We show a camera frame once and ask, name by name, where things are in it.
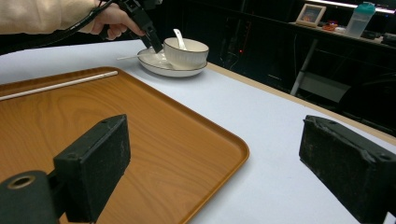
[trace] desk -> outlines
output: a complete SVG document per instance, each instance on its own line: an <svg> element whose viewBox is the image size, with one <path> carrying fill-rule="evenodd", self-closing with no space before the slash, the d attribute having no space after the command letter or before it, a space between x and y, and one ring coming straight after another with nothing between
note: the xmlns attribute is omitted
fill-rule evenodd
<svg viewBox="0 0 396 224"><path fill-rule="evenodd" d="M198 76L171 78L150 73L137 59L116 60L143 48L140 41L120 41L20 51L0 56L0 82L115 66L241 137L249 159L191 223L358 223L300 162L303 119L334 119L396 153L394 137L211 63ZM6 166L19 172L19 162ZM387 216L386 223L394 221ZM100 217L98 223L114 220Z"/></svg>

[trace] blue bottle cap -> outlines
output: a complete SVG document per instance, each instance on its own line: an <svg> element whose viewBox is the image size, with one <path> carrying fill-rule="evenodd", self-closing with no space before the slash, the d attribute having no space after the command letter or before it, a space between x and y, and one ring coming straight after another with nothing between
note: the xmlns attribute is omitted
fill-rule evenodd
<svg viewBox="0 0 396 224"><path fill-rule="evenodd" d="M355 8L355 12L367 15L375 14L375 5L369 2L363 2L358 7Z"/></svg>

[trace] chopstick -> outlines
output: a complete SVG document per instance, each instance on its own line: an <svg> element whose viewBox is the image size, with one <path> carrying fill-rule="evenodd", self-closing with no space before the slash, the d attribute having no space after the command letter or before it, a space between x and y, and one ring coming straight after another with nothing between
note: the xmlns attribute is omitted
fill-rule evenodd
<svg viewBox="0 0 396 224"><path fill-rule="evenodd" d="M138 58L138 57L143 57L146 55L154 55L154 54L138 54L138 55L134 55L134 56L127 56L127 57L121 57L121 58L117 58L117 60L124 60L124 59L131 59L131 58Z"/></svg>
<svg viewBox="0 0 396 224"><path fill-rule="evenodd" d="M48 86L48 87L43 87L43 88L38 88L38 89L30 90L30 91L22 91L22 92L10 94L10 95L5 95L5 96L0 97L0 101L8 100L11 98L16 98L16 97L20 97L20 96L24 96L24 95L29 95L29 94L33 94L33 93L38 93L38 92L42 92L42 91L50 91L50 90L54 90L54 89L59 89L62 87L76 85L76 84L83 83L83 82L93 81L93 80L100 79L103 77L111 77L111 76L115 76L118 73L119 72L117 72L117 71L113 71L113 72L108 72L108 73L104 73L104 74L93 76L93 77L84 77L81 79L68 81L68 82L64 82L64 83L60 83L60 84L56 84L56 85L52 85L52 86Z"/></svg>

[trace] light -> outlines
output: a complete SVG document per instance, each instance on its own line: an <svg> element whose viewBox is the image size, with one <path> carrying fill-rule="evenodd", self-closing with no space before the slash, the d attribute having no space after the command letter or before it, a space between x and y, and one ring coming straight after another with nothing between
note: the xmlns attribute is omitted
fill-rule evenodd
<svg viewBox="0 0 396 224"><path fill-rule="evenodd" d="M316 3L321 3L321 4L327 4L327 5L333 5L333 6L339 6L339 7L352 7L355 8L357 5L352 5L352 4L345 4L345 3L335 3L335 2L330 2L330 1L324 1L324 0L305 0L306 2L316 2ZM383 12L383 13L389 13L393 14L395 10L389 10L389 9L384 9L384 8L375 8L376 12Z"/></svg>

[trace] person's arm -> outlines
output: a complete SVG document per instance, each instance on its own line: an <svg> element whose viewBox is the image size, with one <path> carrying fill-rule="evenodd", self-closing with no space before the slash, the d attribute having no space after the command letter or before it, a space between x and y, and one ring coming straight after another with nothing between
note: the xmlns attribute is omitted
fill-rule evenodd
<svg viewBox="0 0 396 224"><path fill-rule="evenodd" d="M72 26L94 7L94 0L0 0L0 34L50 34Z"/></svg>
<svg viewBox="0 0 396 224"><path fill-rule="evenodd" d="M67 29L98 5L99 0L0 0L0 35L50 34ZM80 31L97 35L105 24L110 24L108 39L120 36L127 28L137 35L144 34L116 4Z"/></svg>

